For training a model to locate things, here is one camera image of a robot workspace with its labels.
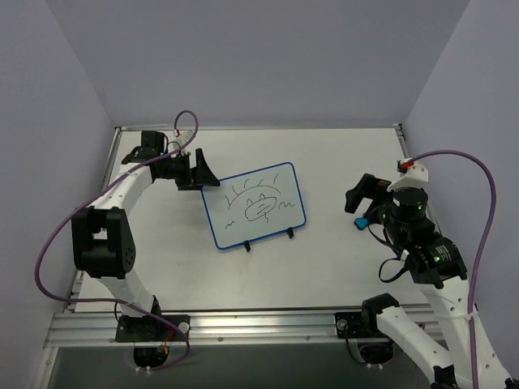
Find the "blue bone-shaped eraser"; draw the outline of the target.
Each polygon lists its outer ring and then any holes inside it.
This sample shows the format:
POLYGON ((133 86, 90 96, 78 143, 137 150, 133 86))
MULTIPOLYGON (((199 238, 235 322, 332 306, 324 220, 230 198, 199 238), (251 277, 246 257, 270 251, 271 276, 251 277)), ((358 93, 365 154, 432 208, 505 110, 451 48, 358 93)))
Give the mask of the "blue bone-shaped eraser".
POLYGON ((364 229, 367 229, 368 226, 369 226, 369 220, 363 216, 361 217, 357 217, 354 219, 354 226, 358 229, 358 230, 364 230, 364 229))

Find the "blue framed whiteboard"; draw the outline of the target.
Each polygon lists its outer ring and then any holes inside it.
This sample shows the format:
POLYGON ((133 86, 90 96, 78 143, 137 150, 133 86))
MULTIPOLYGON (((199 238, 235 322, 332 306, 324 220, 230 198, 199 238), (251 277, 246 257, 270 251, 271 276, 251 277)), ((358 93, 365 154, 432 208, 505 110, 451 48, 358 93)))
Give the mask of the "blue framed whiteboard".
POLYGON ((201 190, 215 246, 228 250, 307 223, 296 169, 289 161, 225 177, 201 190))

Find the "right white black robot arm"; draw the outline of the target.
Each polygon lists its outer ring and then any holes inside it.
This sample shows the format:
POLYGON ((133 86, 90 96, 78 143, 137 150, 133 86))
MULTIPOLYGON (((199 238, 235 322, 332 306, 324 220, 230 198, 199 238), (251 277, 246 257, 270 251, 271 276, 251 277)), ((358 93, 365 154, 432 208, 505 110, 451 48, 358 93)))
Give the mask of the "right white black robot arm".
POLYGON ((500 362, 469 304, 470 281, 457 246, 427 218, 425 190, 393 189, 366 173, 346 192, 345 212, 355 213, 364 199, 371 201, 364 219, 382 226, 383 243, 403 262, 399 273, 409 273, 427 299, 446 345, 432 339, 389 293, 362 302, 362 329, 393 341, 432 388, 516 388, 517 379, 500 362))

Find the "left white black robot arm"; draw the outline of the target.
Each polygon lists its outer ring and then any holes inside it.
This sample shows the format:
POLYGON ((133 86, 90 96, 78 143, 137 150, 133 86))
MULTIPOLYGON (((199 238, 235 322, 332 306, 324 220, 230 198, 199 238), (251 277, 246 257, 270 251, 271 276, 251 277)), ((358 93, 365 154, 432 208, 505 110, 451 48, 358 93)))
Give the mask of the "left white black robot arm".
POLYGON ((186 149, 195 135, 193 130, 181 133, 174 140, 176 148, 170 151, 166 134, 142 132, 139 145, 122 159, 118 174, 101 196, 71 218, 76 268, 110 291, 123 318, 135 318, 134 329, 146 340, 163 332, 164 320, 157 298, 135 270, 137 249, 129 215, 141 195, 159 180, 174 181, 178 190, 220 185, 202 149, 196 149, 195 161, 190 161, 186 149))

